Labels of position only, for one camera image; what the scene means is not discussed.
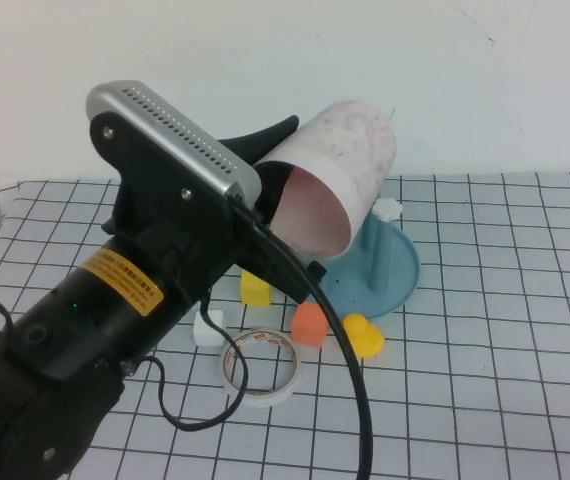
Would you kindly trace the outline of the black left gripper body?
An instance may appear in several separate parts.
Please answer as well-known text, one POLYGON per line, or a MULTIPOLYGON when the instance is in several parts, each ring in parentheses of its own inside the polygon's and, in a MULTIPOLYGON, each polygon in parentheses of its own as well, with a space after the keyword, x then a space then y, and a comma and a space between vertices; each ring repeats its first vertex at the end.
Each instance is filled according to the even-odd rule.
POLYGON ((113 236, 111 247, 186 303, 200 300, 233 265, 285 289, 284 268, 230 211, 188 210, 172 219, 140 200, 119 197, 104 230, 113 236))

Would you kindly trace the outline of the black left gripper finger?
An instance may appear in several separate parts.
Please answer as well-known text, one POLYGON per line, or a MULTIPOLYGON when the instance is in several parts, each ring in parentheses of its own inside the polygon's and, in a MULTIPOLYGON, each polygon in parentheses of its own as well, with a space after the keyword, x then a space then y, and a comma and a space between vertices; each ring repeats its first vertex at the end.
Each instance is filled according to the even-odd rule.
POLYGON ((246 163, 257 163, 299 127, 299 117, 291 115, 265 129, 219 142, 246 163))
POLYGON ((270 225, 293 167, 286 163, 259 163, 255 169, 262 185, 261 194, 255 203, 255 209, 264 222, 270 225))

